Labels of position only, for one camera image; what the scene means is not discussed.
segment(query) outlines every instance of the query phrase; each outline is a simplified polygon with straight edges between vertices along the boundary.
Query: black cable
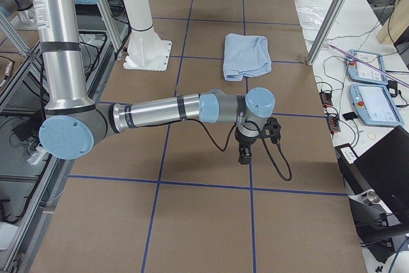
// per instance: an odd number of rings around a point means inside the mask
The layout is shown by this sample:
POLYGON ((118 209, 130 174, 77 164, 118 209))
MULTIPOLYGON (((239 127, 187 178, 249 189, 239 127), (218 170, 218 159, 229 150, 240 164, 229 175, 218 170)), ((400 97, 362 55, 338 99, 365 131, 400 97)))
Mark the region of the black cable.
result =
POLYGON ((409 72, 400 72, 399 70, 386 70, 386 72, 392 74, 409 74, 409 72))
MULTIPOLYGON (((390 3, 391 1, 392 1, 392 0, 388 0, 388 3, 383 7, 383 10, 382 10, 382 12, 381 12, 381 15, 379 16, 379 20, 381 19, 383 13, 385 12, 385 9, 388 7, 388 5, 389 5, 389 3, 390 3)), ((369 35, 371 35, 371 33, 372 33, 377 27, 379 27, 379 25, 380 25, 380 22, 377 21, 376 24, 372 27, 372 29, 367 32, 368 35, 366 36, 366 39, 360 44, 358 50, 360 50, 361 47, 366 43, 366 41, 368 41, 369 35)))
POLYGON ((330 78, 330 79, 332 79, 332 80, 335 80, 335 81, 337 81, 337 82, 339 82, 340 84, 343 85, 343 84, 344 84, 343 81, 341 81, 341 80, 339 80, 339 79, 336 79, 335 77, 331 77, 331 76, 329 76, 329 75, 327 74, 327 67, 325 66, 325 63, 326 63, 329 59, 332 59, 332 58, 345 59, 344 57, 341 57, 341 56, 331 56, 331 57, 325 59, 324 62, 322 63, 322 66, 323 66, 323 68, 324 68, 324 75, 327 76, 328 78, 330 78))
POLYGON ((318 81, 318 82, 316 82, 316 84, 326 84, 326 85, 327 85, 327 86, 329 86, 329 87, 330 87, 330 89, 331 89, 331 90, 326 90, 326 91, 329 91, 331 94, 332 94, 332 92, 334 91, 334 89, 333 89, 332 85, 331 85, 330 83, 328 83, 328 82, 325 82, 325 81, 318 81))
POLYGON ((27 212, 27 209, 28 209, 28 206, 29 206, 29 204, 30 204, 30 201, 31 201, 31 199, 33 198, 33 195, 34 195, 34 193, 35 193, 35 191, 37 190, 37 187, 38 187, 38 185, 40 184, 40 182, 41 182, 41 179, 43 178, 43 175, 44 175, 44 173, 45 173, 45 170, 47 169, 47 167, 48 167, 48 165, 49 165, 49 163, 50 163, 50 161, 51 161, 51 157, 52 157, 52 155, 48 155, 48 157, 47 157, 47 159, 46 159, 46 161, 45 161, 45 165, 44 165, 44 168, 43 168, 43 171, 40 173, 40 175, 38 176, 38 178, 37 178, 37 181, 36 181, 36 183, 34 184, 34 186, 33 186, 33 189, 31 190, 31 192, 30 192, 30 194, 27 196, 27 198, 26 198, 26 202, 24 203, 24 207, 23 207, 23 210, 21 211, 21 213, 19 214, 19 215, 16 215, 16 218, 14 219, 14 220, 8 220, 8 219, 6 219, 5 220, 5 222, 7 222, 7 223, 9 223, 9 224, 17 224, 23 217, 24 217, 24 215, 26 214, 26 212, 27 212))
POLYGON ((0 58, 4 58, 4 59, 7 59, 8 61, 11 61, 11 62, 15 63, 15 61, 10 59, 9 57, 0 56, 0 58))
POLYGON ((389 35, 389 38, 390 38, 390 40, 392 41, 393 45, 395 45, 396 42, 393 40, 392 36, 390 35, 389 25, 390 25, 390 20, 392 19, 392 16, 393 16, 394 12, 395 12, 395 8, 394 8, 394 10, 392 11, 392 14, 391 14, 390 17, 389 17, 389 19, 388 19, 388 24, 387 24, 388 35, 389 35))
POLYGON ((279 153, 280 153, 282 159, 284 160, 284 162, 285 162, 286 165, 287 165, 288 177, 284 177, 284 175, 281 173, 281 171, 280 171, 278 165, 275 163, 274 158, 273 158, 272 154, 270 153, 270 150, 268 149, 267 143, 266 143, 266 141, 265 141, 264 138, 263 138, 263 134, 262 134, 262 132, 261 132, 261 129, 260 129, 260 127, 258 127, 257 123, 255 123, 255 122, 253 122, 253 121, 248 121, 248 120, 245 121, 245 122, 246 122, 246 123, 253 124, 253 125, 255 126, 255 128, 257 129, 258 134, 259 134, 260 139, 261 139, 261 142, 263 143, 264 149, 266 150, 266 153, 267 153, 267 155, 268 155, 268 158, 270 158, 270 161, 272 162, 272 164, 273 164, 273 166, 274 166, 274 168, 275 168, 277 174, 280 176, 280 178, 283 179, 285 182, 291 181, 291 180, 293 179, 293 172, 292 172, 292 170, 291 170, 290 164, 288 163, 287 159, 285 158, 284 154, 282 153, 280 142, 277 140, 277 148, 278 148, 278 150, 279 150, 279 153))
POLYGON ((116 17, 114 17, 112 14, 111 14, 111 17, 114 19, 114 20, 117 20, 118 22, 121 22, 122 24, 125 24, 125 25, 129 25, 129 22, 124 22, 123 20, 120 20, 120 19, 117 19, 116 17))
POLYGON ((355 147, 358 145, 358 143, 359 143, 360 133, 359 133, 358 124, 355 123, 355 120, 354 120, 354 119, 352 119, 352 121, 353 121, 353 123, 355 124, 355 128, 357 129, 357 141, 356 141, 355 144, 351 144, 351 147, 352 147, 352 148, 355 148, 355 147))
POLYGON ((395 266, 395 262, 396 262, 397 256, 398 256, 399 253, 403 250, 404 246, 407 246, 408 244, 409 244, 409 238, 406 238, 406 240, 402 242, 401 246, 399 246, 399 249, 397 249, 396 254, 395 254, 395 257, 394 257, 394 259, 392 260, 392 263, 390 264, 388 273, 392 273, 392 269, 393 269, 394 266, 395 266))
POLYGON ((22 118, 22 117, 14 117, 14 118, 9 118, 8 120, 6 120, 3 124, 1 124, 1 126, 0 126, 0 130, 9 122, 9 121, 12 121, 12 120, 22 120, 22 121, 25 121, 26 123, 28 123, 28 121, 26 120, 26 119, 24 119, 24 118, 22 118))
POLYGON ((41 69, 40 69, 40 106, 41 106, 41 116, 43 121, 45 121, 45 106, 43 104, 44 99, 44 60, 41 58, 41 69))
POLYGON ((353 132, 353 140, 352 140, 352 142, 350 143, 351 146, 352 146, 352 145, 355 143, 355 141, 357 140, 357 133, 355 132, 355 130, 354 130, 348 123, 346 123, 346 122, 343 121, 342 119, 339 119, 339 121, 340 121, 341 123, 344 123, 346 126, 348 126, 349 129, 351 129, 351 131, 353 132))
POLYGON ((226 142, 225 142, 225 144, 224 144, 224 147, 221 148, 221 147, 216 143, 216 141, 214 140, 214 138, 213 138, 212 135, 210 134, 210 132, 209 132, 209 130, 207 129, 207 127, 206 127, 201 121, 196 120, 196 119, 194 119, 194 118, 189 118, 188 121, 195 121, 196 123, 200 124, 200 126, 203 127, 204 131, 205 131, 205 132, 207 133, 207 135, 209 136, 209 138, 210 138, 210 140, 212 141, 212 143, 214 144, 214 146, 216 146, 217 149, 220 150, 222 153, 227 150, 228 145, 229 145, 229 141, 230 141, 231 134, 233 133, 233 131, 234 131, 235 127, 236 127, 235 124, 230 128, 230 131, 229 131, 228 137, 227 137, 227 139, 226 139, 226 142))
MULTIPOLYGON (((214 138, 213 138, 212 135, 210 134, 210 132, 209 132, 209 130, 207 129, 207 127, 206 127, 201 121, 196 120, 196 119, 194 119, 194 118, 189 118, 188 121, 195 121, 196 123, 200 124, 200 126, 203 127, 204 131, 207 133, 208 137, 210 138, 210 140, 212 141, 212 143, 217 147, 217 149, 220 150, 222 153, 226 151, 226 149, 227 149, 227 147, 228 147, 228 144, 229 144, 229 141, 230 141, 231 134, 233 133, 233 130, 234 130, 234 128, 236 127, 235 124, 230 128, 229 133, 228 133, 228 136, 227 136, 227 139, 226 139, 226 142, 225 142, 225 144, 224 144, 224 147, 221 148, 221 147, 216 143, 216 141, 214 140, 214 138)), ((156 125, 147 125, 147 126, 143 126, 143 127, 160 127, 160 126, 172 125, 172 124, 175 124, 175 123, 181 123, 181 121, 170 121, 170 122, 168 122, 168 123, 156 124, 156 125)))
POLYGON ((409 106, 408 101, 403 98, 402 91, 398 90, 397 92, 398 92, 399 96, 402 98, 402 100, 405 102, 405 105, 396 105, 396 107, 401 108, 401 109, 408 107, 409 106))
POLYGON ((88 47, 87 47, 87 45, 88 45, 88 44, 85 44, 84 39, 82 38, 82 36, 81 36, 81 35, 79 36, 79 38, 81 39, 81 44, 83 44, 83 45, 84 45, 85 50, 86 50, 86 52, 87 52, 87 54, 88 54, 88 58, 89 58, 89 67, 91 67, 92 57, 91 57, 91 54, 89 53, 89 50, 88 50, 88 47))

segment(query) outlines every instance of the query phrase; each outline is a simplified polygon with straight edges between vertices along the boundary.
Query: blue tape line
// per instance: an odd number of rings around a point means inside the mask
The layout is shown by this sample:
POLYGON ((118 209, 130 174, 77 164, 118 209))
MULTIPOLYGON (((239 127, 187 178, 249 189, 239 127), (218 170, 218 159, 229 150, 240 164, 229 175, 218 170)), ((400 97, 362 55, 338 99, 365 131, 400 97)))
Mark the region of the blue tape line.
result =
POLYGON ((254 193, 253 193, 253 173, 252 164, 249 165, 250 174, 250 211, 251 211, 251 241, 253 255, 253 273, 257 273, 257 257, 256 257, 256 223, 254 221, 254 193))
POLYGON ((0 54, 16 54, 16 55, 19 55, 19 52, 18 52, 18 51, 0 51, 0 54))
POLYGON ((246 21, 248 24, 268 24, 268 25, 283 25, 283 26, 299 26, 300 24, 292 24, 289 22, 249 22, 246 21))
POLYGON ((90 176, 90 175, 70 175, 69 177, 70 178, 81 178, 81 179, 111 180, 115 182, 157 183, 156 180, 137 179, 137 178, 105 177, 105 176, 90 176))
POLYGON ((155 198, 153 200, 153 206, 152 206, 152 212, 151 212, 151 219, 150 219, 150 222, 149 222, 148 235, 146 236, 145 252, 144 252, 144 255, 143 255, 141 273, 144 273, 145 267, 146 267, 146 260, 148 259, 148 251, 149 251, 149 244, 150 244, 152 228, 153 228, 153 220, 155 218, 156 205, 157 205, 157 202, 158 202, 160 179, 162 178, 162 173, 163 173, 163 170, 164 170, 167 142, 169 140, 169 132, 170 131, 171 131, 171 126, 168 125, 167 126, 167 132, 166 132, 165 145, 164 145, 164 152, 162 154, 162 161, 160 162, 160 171, 159 171, 158 182, 157 182, 156 191, 155 191, 155 198))
POLYGON ((281 60, 271 60, 271 62, 276 62, 276 63, 291 63, 291 64, 304 64, 301 61, 281 61, 281 60))
POLYGON ((183 40, 183 47, 181 50, 181 57, 180 57, 180 62, 179 62, 179 70, 178 70, 178 76, 176 77, 176 86, 174 87, 174 94, 173 96, 176 96, 176 93, 178 91, 178 84, 179 84, 179 80, 180 80, 180 75, 181 75, 181 67, 183 65, 183 58, 185 55, 185 48, 186 48, 186 42, 187 42, 187 36, 189 33, 189 26, 190 26, 190 18, 192 16, 192 8, 193 8, 193 2, 194 0, 191 0, 190 2, 190 8, 189 8, 189 16, 187 18, 187 24, 186 24, 186 33, 185 33, 185 38, 183 40))
POLYGON ((245 35, 245 6, 244 6, 244 0, 243 1, 243 35, 245 35))
MULTIPOLYGON (((169 20, 189 20, 189 19, 183 19, 180 17, 152 17, 153 19, 169 19, 169 20)), ((242 20, 218 20, 218 19, 190 19, 191 21, 194 22, 243 22, 242 20)), ((251 21, 246 21, 244 20, 244 23, 247 24, 267 24, 267 25, 283 25, 283 26, 299 26, 300 24, 294 24, 294 23, 289 23, 289 22, 251 22, 251 21)))
POLYGON ((153 19, 169 19, 169 20, 187 20, 187 19, 181 19, 179 17, 152 17, 153 19))
POLYGON ((171 181, 158 181, 149 179, 138 178, 123 178, 123 177, 106 177, 106 176, 91 176, 91 175, 70 175, 70 178, 92 179, 92 180, 112 180, 117 182, 142 182, 142 183, 161 183, 164 185, 186 185, 190 187, 207 187, 207 188, 219 188, 219 189, 235 189, 235 190, 254 190, 265 192, 280 192, 280 193, 295 193, 295 194, 313 194, 313 195, 329 195, 329 196, 348 196, 346 193, 338 192, 320 192, 320 191, 304 191, 304 190, 286 190, 286 189, 273 189, 273 188, 257 188, 257 187, 240 187, 237 185, 213 185, 207 183, 194 183, 194 182, 171 182, 171 181))
POLYGON ((1 41, 1 43, 0 43, 0 47, 2 46, 2 44, 5 42, 7 40, 7 38, 5 38, 5 39, 3 39, 3 41, 1 41))
POLYGON ((182 58, 185 59, 205 59, 205 60, 221 60, 223 61, 223 58, 207 58, 207 57, 192 57, 192 56, 183 56, 182 58))
MULTIPOLYGON (((193 0, 190 3, 190 10, 189 10, 189 19, 190 16, 192 14, 192 6, 193 6, 193 0)), ((176 78, 176 84, 174 87, 174 97, 176 96, 176 90, 178 87, 178 82, 179 82, 179 78, 180 78, 180 71, 181 71, 181 66, 182 66, 182 62, 183 62, 183 54, 185 52, 185 46, 186 46, 186 40, 187 40, 187 33, 189 30, 189 20, 187 21, 187 25, 186 25, 186 33, 185 33, 185 40, 183 43, 183 49, 181 52, 181 60, 179 63, 179 71, 178 71, 178 76, 176 78)), ((164 164, 165 164, 165 157, 166 157, 166 151, 167 151, 167 143, 169 141, 169 133, 171 131, 171 125, 167 126, 167 133, 166 133, 166 140, 165 140, 165 145, 164 145, 164 152, 162 155, 162 161, 160 163, 160 171, 159 171, 159 176, 158 176, 158 184, 157 184, 157 188, 155 191, 155 199, 153 201, 153 207, 152 207, 152 213, 151 213, 151 221, 149 224, 149 230, 148 230, 148 236, 146 237, 146 245, 145 245, 145 252, 144 252, 144 256, 143 256, 143 263, 142 263, 142 268, 141 268, 141 273, 144 273, 145 271, 145 267, 146 267, 146 259, 148 258, 148 251, 149 251, 149 244, 150 244, 150 238, 151 238, 151 233, 152 233, 152 227, 153 227, 153 220, 155 218, 155 212, 156 212, 156 205, 157 205, 157 201, 158 201, 158 195, 159 195, 159 188, 160 188, 160 180, 162 178, 162 173, 163 173, 163 169, 164 169, 164 164)))
POLYGON ((285 189, 269 189, 269 188, 253 188, 253 190, 254 191, 264 191, 264 192, 292 193, 292 194, 348 196, 347 193, 336 193, 336 192, 318 192, 318 191, 285 190, 285 189))
POLYGON ((219 189, 233 189, 233 190, 250 190, 249 187, 239 187, 236 185, 212 185, 209 183, 192 183, 192 182, 170 182, 161 181, 164 185, 183 185, 187 187, 204 187, 204 188, 219 188, 219 189))

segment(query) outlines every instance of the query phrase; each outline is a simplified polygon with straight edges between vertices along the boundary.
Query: grid line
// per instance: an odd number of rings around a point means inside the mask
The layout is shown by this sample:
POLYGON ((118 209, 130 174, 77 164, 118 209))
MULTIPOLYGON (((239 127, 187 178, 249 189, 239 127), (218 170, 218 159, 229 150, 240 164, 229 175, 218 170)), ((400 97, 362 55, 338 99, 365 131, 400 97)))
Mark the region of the grid line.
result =
MULTIPOLYGON (((242 23, 241 20, 217 20, 217 19, 183 19, 180 17, 152 17, 153 19, 164 19, 164 20, 190 20, 194 22, 236 22, 242 23)), ((283 26, 299 26, 300 24, 294 24, 289 22, 251 22, 244 21, 246 24, 267 24, 267 25, 283 25, 283 26)))
POLYGON ((149 244, 150 244, 151 234, 152 234, 153 220, 155 218, 156 205, 158 203, 160 179, 162 178, 162 172, 163 172, 163 169, 164 169, 165 157, 166 157, 166 148, 167 148, 167 142, 169 140, 170 129, 171 129, 171 126, 168 125, 167 126, 167 132, 166 132, 166 138, 165 138, 164 151, 163 151, 163 154, 162 154, 162 161, 160 162, 160 171, 159 171, 158 180, 157 180, 157 184, 156 184, 155 198, 153 199, 151 219, 149 221, 148 234, 146 236, 146 243, 145 243, 145 250, 144 250, 143 262, 142 262, 142 267, 141 267, 141 273, 145 272, 146 260, 148 259, 148 251, 149 251, 149 244))
MULTIPOLYGON (((243 1, 243 34, 245 32, 245 0, 243 1)), ((249 92, 249 78, 245 79, 245 92, 249 92)), ((257 258, 256 258, 256 223, 254 221, 254 193, 253 193, 253 174, 252 165, 249 164, 249 185, 250 185, 250 218, 251 218, 251 248, 252 248, 252 262, 253 262, 253 273, 257 273, 257 258)))
POLYGON ((233 189, 249 191, 262 191, 262 192, 277 192, 277 193, 289 193, 289 194, 312 194, 322 196, 348 196, 346 193, 339 192, 322 192, 322 191, 306 191, 306 190, 289 190, 289 189, 274 189, 274 188, 262 188, 262 187, 241 187, 238 185, 215 185, 211 183, 195 183, 195 182, 172 182, 168 180, 149 180, 138 178, 125 178, 125 177, 107 177, 107 176, 93 176, 93 175, 69 175, 69 178, 76 179, 88 179, 88 180, 108 180, 117 182, 139 182, 139 183, 160 183, 161 185, 181 185, 187 187, 204 187, 204 188, 217 188, 217 189, 233 189))
MULTIPOLYGON (((191 2, 190 2, 189 17, 188 17, 188 21, 187 21, 187 25, 186 25, 185 39, 184 39, 184 42, 183 42, 183 48, 182 48, 182 52, 181 52, 178 76, 176 78, 176 84, 174 86, 174 94, 173 94, 174 97, 176 96, 176 93, 177 93, 178 83, 179 83, 179 78, 180 78, 180 72, 181 72, 181 66, 182 66, 182 63, 183 63, 183 55, 185 54, 187 35, 188 35, 188 32, 189 32, 190 17, 192 16, 193 1, 194 0, 191 0, 191 2)), ((154 219, 155 219, 156 205, 157 205, 157 201, 158 201, 158 195, 159 195, 159 189, 160 189, 160 184, 161 184, 161 179, 162 179, 162 173, 163 173, 163 170, 164 170, 165 157, 166 157, 167 144, 168 144, 168 141, 169 141, 170 131, 171 131, 171 125, 169 124, 167 126, 167 133, 166 133, 164 151, 163 151, 163 155, 162 155, 162 161, 160 163, 160 171, 159 171, 158 183, 157 183, 156 191, 155 191, 155 199, 153 200, 153 206, 152 206, 151 219, 150 219, 150 224, 149 224, 149 229, 148 229, 148 235, 146 236, 146 245, 145 245, 145 251, 144 251, 144 256, 143 256, 143 264, 142 264, 142 267, 141 267, 141 273, 145 272, 146 260, 148 259, 150 238, 151 238, 152 229, 153 229, 153 222, 154 222, 154 219)))

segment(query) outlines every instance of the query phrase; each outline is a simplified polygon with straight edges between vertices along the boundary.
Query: light blue towel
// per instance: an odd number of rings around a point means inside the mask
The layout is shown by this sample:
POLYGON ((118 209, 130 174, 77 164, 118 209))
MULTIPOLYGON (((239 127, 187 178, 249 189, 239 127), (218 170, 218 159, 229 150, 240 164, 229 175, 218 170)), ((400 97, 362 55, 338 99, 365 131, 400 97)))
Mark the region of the light blue towel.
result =
POLYGON ((243 76, 257 77, 271 72, 267 38, 230 33, 224 42, 223 74, 227 81, 243 76))

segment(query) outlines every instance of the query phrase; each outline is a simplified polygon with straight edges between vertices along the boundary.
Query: clear plastic sheet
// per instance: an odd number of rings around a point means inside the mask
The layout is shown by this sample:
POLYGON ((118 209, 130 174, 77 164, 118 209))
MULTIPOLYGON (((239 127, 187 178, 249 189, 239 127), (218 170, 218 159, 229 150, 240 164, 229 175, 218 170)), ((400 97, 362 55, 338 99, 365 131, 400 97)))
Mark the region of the clear plastic sheet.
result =
POLYGON ((320 6, 295 5, 301 26, 304 29, 319 30, 325 17, 324 8, 320 6))

